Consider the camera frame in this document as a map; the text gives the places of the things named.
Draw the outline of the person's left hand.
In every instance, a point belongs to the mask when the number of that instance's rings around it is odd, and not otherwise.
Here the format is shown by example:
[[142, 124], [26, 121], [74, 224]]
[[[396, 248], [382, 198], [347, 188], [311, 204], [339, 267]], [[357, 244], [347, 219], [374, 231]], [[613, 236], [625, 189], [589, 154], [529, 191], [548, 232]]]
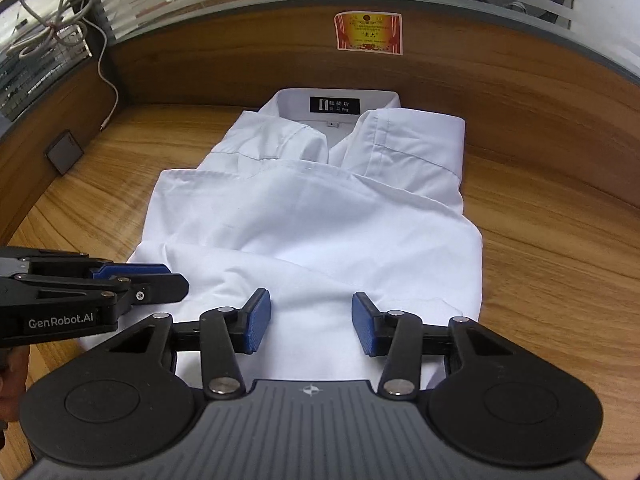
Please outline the person's left hand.
[[30, 347], [16, 347], [6, 357], [1, 371], [0, 413], [4, 422], [16, 422], [26, 391]]

